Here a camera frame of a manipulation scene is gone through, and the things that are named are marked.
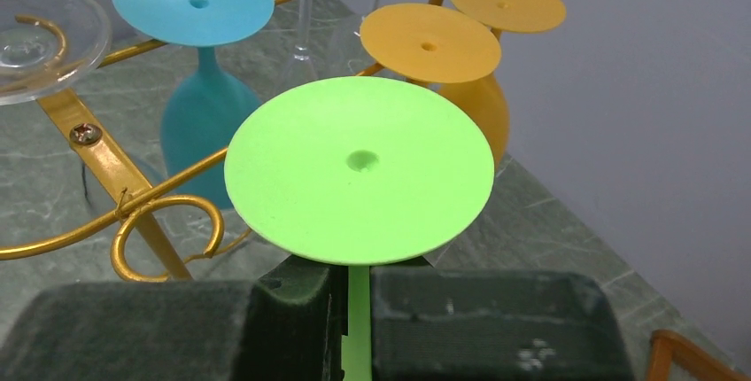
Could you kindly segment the orange plastic goblet front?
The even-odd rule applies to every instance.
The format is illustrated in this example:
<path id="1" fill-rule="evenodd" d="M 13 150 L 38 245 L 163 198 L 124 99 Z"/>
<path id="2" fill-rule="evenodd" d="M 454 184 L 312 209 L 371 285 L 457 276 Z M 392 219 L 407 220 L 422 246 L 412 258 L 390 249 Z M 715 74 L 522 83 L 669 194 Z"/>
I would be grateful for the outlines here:
<path id="1" fill-rule="evenodd" d="M 450 0 L 453 6 L 495 34 L 537 34 L 557 28 L 567 17 L 562 0 Z"/>

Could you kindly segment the orange plastic goblet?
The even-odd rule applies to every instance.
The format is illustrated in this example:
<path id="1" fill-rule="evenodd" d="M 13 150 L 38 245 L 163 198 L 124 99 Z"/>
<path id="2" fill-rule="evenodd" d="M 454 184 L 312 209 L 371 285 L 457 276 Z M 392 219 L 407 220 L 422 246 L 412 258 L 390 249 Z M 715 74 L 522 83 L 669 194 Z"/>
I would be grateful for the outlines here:
<path id="1" fill-rule="evenodd" d="M 450 0 L 453 6 L 495 34 L 537 34 L 557 28 L 567 17 L 562 0 Z"/>
<path id="2" fill-rule="evenodd" d="M 483 132 L 498 167 L 510 136 L 510 111 L 494 76 L 499 40 L 469 16 L 434 4 L 390 4 L 361 24 L 360 41 L 370 57 L 407 80 L 437 84 Z"/>

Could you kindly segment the green plastic goblet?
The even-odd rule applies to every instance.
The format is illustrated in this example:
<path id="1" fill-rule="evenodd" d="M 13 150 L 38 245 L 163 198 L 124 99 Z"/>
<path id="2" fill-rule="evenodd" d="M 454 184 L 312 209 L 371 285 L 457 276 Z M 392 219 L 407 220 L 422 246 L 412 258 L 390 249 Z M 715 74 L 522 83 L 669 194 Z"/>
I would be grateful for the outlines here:
<path id="1" fill-rule="evenodd" d="M 227 149 L 237 214 L 268 242 L 348 270 L 348 380 L 371 378 L 370 269 L 431 252 L 483 210 L 496 171 L 481 129 L 438 93 L 368 76 L 262 105 Z"/>

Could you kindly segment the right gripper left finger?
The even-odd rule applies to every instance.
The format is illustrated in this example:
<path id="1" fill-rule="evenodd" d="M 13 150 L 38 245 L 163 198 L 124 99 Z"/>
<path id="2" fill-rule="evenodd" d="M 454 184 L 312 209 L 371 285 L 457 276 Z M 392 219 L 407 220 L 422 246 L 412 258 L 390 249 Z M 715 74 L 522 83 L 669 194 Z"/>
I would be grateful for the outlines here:
<path id="1" fill-rule="evenodd" d="M 345 270 L 290 256 L 260 278 L 69 284 L 1 349 L 4 380 L 338 380 Z"/>

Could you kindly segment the clear flute glass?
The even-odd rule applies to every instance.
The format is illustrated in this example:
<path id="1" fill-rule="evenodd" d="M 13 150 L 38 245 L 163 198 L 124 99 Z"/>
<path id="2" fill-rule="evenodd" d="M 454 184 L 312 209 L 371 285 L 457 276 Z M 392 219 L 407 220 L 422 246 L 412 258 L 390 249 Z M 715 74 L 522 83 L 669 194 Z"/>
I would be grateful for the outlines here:
<path id="1" fill-rule="evenodd" d="M 71 87 L 110 50 L 112 27 L 94 0 L 1 0 L 1 104 Z"/>

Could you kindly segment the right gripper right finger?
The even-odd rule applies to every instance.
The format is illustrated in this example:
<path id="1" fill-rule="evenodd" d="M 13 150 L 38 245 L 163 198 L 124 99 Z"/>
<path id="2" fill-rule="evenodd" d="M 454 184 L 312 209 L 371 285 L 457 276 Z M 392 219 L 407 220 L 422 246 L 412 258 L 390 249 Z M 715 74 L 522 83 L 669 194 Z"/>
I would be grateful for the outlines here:
<path id="1" fill-rule="evenodd" d="M 632 380 L 591 278 L 547 270 L 389 266 L 371 273 L 379 380 Z"/>

